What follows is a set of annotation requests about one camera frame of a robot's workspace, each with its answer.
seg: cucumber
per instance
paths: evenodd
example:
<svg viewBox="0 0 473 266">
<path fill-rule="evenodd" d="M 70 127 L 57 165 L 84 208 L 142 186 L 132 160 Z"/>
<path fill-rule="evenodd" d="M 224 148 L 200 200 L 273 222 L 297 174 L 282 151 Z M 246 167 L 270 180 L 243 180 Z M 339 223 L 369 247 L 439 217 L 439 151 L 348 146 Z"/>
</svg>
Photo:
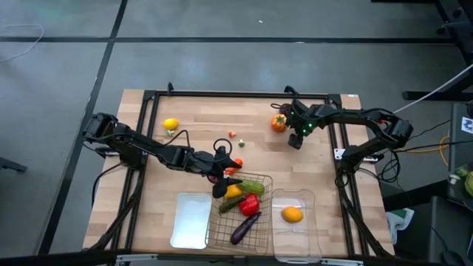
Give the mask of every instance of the cucumber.
<svg viewBox="0 0 473 266">
<path fill-rule="evenodd" d="M 263 195 L 265 193 L 265 187 L 263 184 L 251 181 L 251 180 L 243 180 L 243 182 L 236 184 L 239 188 L 241 188 L 244 192 L 252 193 L 256 195 Z"/>
<path fill-rule="evenodd" d="M 237 206 L 238 203 L 245 200 L 245 198 L 246 197 L 242 195 L 242 196 L 234 197 L 234 198 L 231 198 L 231 199 L 227 200 L 226 202 L 221 204 L 221 206 L 219 207 L 219 214 L 224 214 L 227 211 L 231 210 L 233 207 Z"/>
</svg>

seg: red bell pepper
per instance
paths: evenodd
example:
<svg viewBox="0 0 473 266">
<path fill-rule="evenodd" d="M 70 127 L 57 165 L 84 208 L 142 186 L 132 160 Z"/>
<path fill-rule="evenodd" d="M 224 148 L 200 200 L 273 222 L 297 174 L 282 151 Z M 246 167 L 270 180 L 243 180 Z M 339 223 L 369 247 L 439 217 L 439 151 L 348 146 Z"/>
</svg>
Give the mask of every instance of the red bell pepper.
<svg viewBox="0 0 473 266">
<path fill-rule="evenodd" d="M 252 216 L 259 210 L 259 200 L 255 194 L 246 195 L 246 199 L 239 203 L 239 209 L 245 216 Z"/>
</svg>

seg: gray concrete floor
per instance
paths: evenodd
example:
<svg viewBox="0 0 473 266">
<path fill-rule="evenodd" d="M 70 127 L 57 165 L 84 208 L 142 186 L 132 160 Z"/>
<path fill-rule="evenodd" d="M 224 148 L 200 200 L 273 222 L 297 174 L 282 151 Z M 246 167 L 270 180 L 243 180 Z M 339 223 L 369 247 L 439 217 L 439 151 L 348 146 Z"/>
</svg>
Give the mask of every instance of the gray concrete floor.
<svg viewBox="0 0 473 266">
<path fill-rule="evenodd" d="M 108 37 L 119 0 L 2 1 L 0 25 L 42 24 L 46 36 Z M 153 37 L 437 38 L 432 4 L 369 0 L 130 1 L 118 35 Z M 0 28 L 0 36 L 37 34 Z M 0 42 L 0 58 L 25 43 Z M 2 171 L 0 256 L 35 253 L 84 112 L 105 44 L 40 43 L 0 63 L 0 156 L 29 166 Z M 450 44 L 116 44 L 95 106 L 115 114 L 123 89 L 176 89 L 359 94 L 365 108 L 395 110 L 404 90 L 433 90 L 465 64 Z M 415 132 L 449 118 L 451 103 L 422 102 L 405 112 Z M 409 145 L 437 143 L 448 126 Z M 444 178 L 438 154 L 401 155 L 404 189 Z M 103 160 L 83 150 L 52 252 L 81 249 L 92 183 Z"/>
</svg>

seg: wire basket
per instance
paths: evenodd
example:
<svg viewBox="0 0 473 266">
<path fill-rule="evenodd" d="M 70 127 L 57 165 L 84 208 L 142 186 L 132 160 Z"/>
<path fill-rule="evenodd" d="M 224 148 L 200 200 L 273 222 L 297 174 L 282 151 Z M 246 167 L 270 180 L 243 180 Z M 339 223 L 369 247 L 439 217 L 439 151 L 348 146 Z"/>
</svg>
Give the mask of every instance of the wire basket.
<svg viewBox="0 0 473 266">
<path fill-rule="evenodd" d="M 271 190 L 273 188 L 273 179 L 266 175 L 243 172 L 236 172 L 232 175 L 232 178 L 252 180 L 264 185 L 265 193 L 259 196 L 259 211 L 261 211 L 261 216 L 253 226 L 251 226 L 242 241 L 237 245 L 233 245 L 230 243 L 232 233 L 248 217 L 240 212 L 238 206 L 220 215 L 219 207 L 224 202 L 224 199 L 212 199 L 212 208 L 208 220 L 205 243 L 209 248 L 260 256 L 265 255 L 268 252 L 268 240 L 271 231 Z"/>
</svg>

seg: purple eggplant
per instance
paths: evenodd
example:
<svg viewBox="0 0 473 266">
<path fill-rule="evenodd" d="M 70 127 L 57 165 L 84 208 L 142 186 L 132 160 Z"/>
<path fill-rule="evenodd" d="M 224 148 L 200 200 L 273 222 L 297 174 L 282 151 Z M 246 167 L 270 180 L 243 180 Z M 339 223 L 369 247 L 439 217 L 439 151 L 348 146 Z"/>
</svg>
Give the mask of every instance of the purple eggplant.
<svg viewBox="0 0 473 266">
<path fill-rule="evenodd" d="M 261 215 L 261 211 L 258 211 L 253 216 L 248 217 L 231 235 L 230 242 L 233 245 L 238 244 L 245 237 L 246 233 L 249 232 L 251 226 L 258 220 Z"/>
</svg>

